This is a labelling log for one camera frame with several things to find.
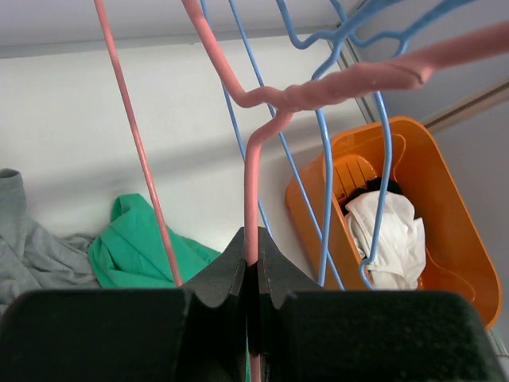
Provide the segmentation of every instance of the white cloth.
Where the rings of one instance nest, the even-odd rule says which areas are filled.
[[[364,193],[348,203],[345,217],[361,257],[369,256],[375,229],[379,191]],[[374,261],[366,266],[375,289],[417,289],[426,263],[422,219],[403,195],[387,193]]]

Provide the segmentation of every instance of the orange bin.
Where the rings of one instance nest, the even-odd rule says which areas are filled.
[[[419,289],[448,290],[464,296],[490,328],[501,306],[498,275],[432,135],[406,117],[390,120],[393,142],[391,179],[402,187],[425,225],[426,267]],[[346,290],[366,290],[359,275],[360,256],[341,212],[341,204],[366,180],[381,177],[383,133],[372,123],[338,134],[331,141],[334,163],[334,198],[328,248]],[[299,174],[322,225],[325,162],[320,155]],[[286,206],[316,271],[321,242],[295,177],[286,190]],[[325,288],[338,289],[328,267]]]

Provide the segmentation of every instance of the green cloth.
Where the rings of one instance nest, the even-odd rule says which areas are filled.
[[[184,282],[220,255],[169,228],[168,232]],[[139,194],[115,200],[111,223],[88,248],[88,258],[102,287],[175,287],[154,211]]]

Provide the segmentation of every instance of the gray cloth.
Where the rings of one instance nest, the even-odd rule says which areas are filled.
[[[21,174],[0,170],[0,317],[29,290],[99,287],[87,257],[91,240],[51,235],[27,215]]]

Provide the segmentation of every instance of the orange basket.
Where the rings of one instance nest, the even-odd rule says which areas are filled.
[[[461,294],[479,312],[486,328],[496,321],[501,306],[498,275],[432,135],[406,117],[390,120],[393,165],[397,181],[425,225],[426,267],[419,289]],[[341,212],[341,204],[366,180],[382,176],[383,133],[372,123],[338,134],[331,141],[334,198],[328,249],[346,290],[366,290],[359,274],[360,255]],[[320,155],[299,170],[313,211],[323,224],[325,162]],[[318,272],[321,241],[295,177],[286,190],[286,206],[305,250]],[[325,288],[338,289],[328,267]]]

